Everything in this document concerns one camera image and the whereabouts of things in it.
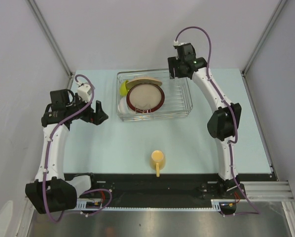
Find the white bowl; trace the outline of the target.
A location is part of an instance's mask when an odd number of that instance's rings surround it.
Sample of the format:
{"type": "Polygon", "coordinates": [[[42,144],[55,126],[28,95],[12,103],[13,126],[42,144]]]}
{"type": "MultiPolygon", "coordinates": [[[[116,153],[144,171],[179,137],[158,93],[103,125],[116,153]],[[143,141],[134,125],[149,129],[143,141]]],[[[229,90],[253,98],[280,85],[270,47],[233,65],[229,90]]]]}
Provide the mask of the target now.
{"type": "Polygon", "coordinates": [[[118,112],[122,115],[135,115],[136,112],[130,109],[127,105],[126,97],[122,97],[117,106],[118,112]]]}

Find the lime green bowl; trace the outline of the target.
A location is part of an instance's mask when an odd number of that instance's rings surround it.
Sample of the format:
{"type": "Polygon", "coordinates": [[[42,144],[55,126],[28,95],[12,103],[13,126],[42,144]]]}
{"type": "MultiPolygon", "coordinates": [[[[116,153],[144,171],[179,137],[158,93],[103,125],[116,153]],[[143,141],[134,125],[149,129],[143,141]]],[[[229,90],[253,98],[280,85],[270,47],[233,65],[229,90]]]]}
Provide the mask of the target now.
{"type": "Polygon", "coordinates": [[[125,80],[121,83],[121,86],[119,88],[119,94],[120,96],[126,96],[128,94],[128,87],[127,87],[127,83],[128,83],[128,80],[125,80]]]}

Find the beige bird plate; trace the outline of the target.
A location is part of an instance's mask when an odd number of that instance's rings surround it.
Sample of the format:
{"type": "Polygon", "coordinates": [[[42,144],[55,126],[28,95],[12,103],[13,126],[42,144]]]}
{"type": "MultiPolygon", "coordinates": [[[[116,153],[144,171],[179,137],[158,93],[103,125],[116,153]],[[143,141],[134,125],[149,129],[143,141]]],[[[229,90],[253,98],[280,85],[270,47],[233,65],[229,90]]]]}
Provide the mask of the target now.
{"type": "Polygon", "coordinates": [[[126,88],[131,89],[136,85],[144,84],[144,83],[155,84],[157,86],[161,86],[163,84],[162,81],[160,81],[157,78],[153,78],[153,77],[135,77],[135,78],[133,78],[132,80],[129,80],[126,83],[126,88]]]}

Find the brown rimmed plate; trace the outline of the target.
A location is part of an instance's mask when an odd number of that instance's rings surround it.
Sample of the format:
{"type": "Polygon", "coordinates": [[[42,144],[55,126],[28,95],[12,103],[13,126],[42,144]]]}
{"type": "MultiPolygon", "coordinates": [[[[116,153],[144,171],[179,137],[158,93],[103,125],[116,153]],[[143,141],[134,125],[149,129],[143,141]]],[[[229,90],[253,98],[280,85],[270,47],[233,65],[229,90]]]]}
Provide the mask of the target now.
{"type": "Polygon", "coordinates": [[[126,101],[128,107],[136,113],[153,113],[163,106],[165,93],[155,84],[139,84],[129,90],[126,101]]]}

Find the metal wire dish rack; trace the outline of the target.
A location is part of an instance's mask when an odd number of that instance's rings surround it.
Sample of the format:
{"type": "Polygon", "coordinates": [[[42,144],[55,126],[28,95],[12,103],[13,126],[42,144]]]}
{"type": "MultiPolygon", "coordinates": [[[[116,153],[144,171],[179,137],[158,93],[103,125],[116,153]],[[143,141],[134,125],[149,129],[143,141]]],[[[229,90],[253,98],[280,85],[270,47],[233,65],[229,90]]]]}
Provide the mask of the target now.
{"type": "Polygon", "coordinates": [[[172,79],[167,69],[119,72],[116,82],[122,121],[186,117],[193,108],[188,79],[172,79]]]}

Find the yellow mug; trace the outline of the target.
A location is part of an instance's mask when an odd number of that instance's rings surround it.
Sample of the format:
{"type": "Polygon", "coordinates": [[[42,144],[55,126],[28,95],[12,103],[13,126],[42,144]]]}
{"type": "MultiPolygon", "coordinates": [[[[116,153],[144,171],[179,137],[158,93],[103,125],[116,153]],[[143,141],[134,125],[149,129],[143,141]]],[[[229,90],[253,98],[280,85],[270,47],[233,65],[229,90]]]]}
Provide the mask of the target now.
{"type": "Polygon", "coordinates": [[[160,150],[155,150],[151,154],[150,166],[155,171],[156,177],[160,177],[160,171],[164,168],[166,163],[165,155],[160,150]]]}

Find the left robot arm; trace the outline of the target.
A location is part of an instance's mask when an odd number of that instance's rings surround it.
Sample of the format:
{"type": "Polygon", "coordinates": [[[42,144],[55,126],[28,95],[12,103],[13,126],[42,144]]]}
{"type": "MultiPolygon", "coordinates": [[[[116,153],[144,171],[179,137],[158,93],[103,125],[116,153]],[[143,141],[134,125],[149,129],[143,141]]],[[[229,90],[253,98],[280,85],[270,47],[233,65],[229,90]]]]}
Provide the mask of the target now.
{"type": "Polygon", "coordinates": [[[83,193],[90,198],[98,193],[99,186],[91,181],[89,174],[65,180],[65,145],[74,120],[100,125],[108,119],[100,101],[97,100],[92,109],[94,95],[90,86],[78,89],[77,93],[68,89],[51,91],[50,97],[51,103],[41,118],[43,149],[40,165],[34,181],[25,186],[27,198],[40,214],[73,209],[83,193]]]}

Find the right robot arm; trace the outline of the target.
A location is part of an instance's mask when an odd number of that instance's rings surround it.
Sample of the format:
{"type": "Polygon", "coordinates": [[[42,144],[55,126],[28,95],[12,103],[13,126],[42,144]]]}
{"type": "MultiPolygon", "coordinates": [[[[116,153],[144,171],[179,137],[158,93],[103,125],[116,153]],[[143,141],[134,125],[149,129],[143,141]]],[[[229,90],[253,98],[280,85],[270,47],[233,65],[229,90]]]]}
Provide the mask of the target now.
{"type": "Polygon", "coordinates": [[[222,92],[209,68],[209,61],[197,58],[191,43],[174,42],[177,55],[168,58],[170,78],[189,78],[204,94],[212,115],[207,129],[215,139],[220,177],[217,192],[222,198],[229,198],[238,188],[238,172],[235,168],[233,146],[238,140],[238,127],[242,108],[232,103],[222,92]]]}

